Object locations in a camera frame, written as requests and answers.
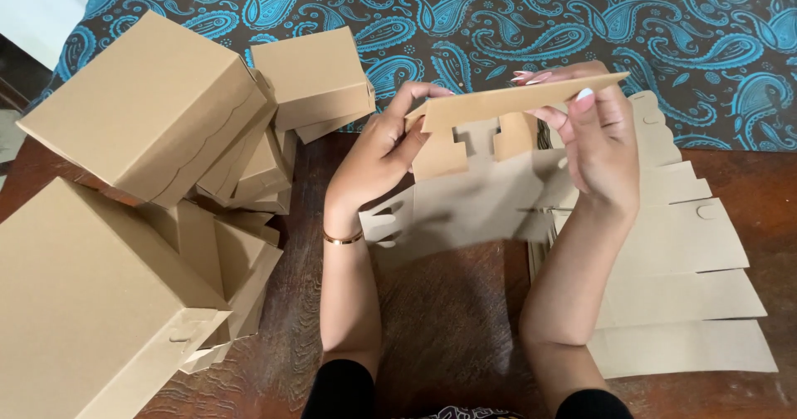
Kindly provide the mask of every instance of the paisley fabric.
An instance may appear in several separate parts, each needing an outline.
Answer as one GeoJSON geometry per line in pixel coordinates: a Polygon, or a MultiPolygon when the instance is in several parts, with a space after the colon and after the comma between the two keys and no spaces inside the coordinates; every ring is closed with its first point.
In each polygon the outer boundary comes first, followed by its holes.
{"type": "Polygon", "coordinates": [[[39,100],[145,10],[249,63],[251,45],[348,25],[377,109],[404,81],[467,93],[600,59],[659,96],[678,146],[797,151],[797,0],[89,0],[39,100]]]}

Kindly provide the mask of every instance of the dark wood surface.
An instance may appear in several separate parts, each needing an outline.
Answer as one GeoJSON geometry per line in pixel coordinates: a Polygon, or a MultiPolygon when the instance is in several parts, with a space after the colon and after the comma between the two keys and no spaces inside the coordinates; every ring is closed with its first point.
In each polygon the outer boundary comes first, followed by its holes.
{"type": "MultiPolygon", "coordinates": [[[[177,373],[139,419],[299,417],[320,356],[324,188],[354,139],[334,133],[300,145],[292,214],[276,219],[285,253],[269,281],[260,333],[237,343],[218,368],[177,373]]],[[[610,386],[639,418],[797,417],[797,154],[683,155],[709,180],[748,252],[780,373],[678,373],[610,386]]],[[[28,139],[0,192],[0,221],[55,176],[135,202],[28,139]]],[[[384,321],[377,417],[416,417],[447,404],[547,416],[516,337],[526,265],[523,243],[495,242],[377,271],[384,321]]]]}

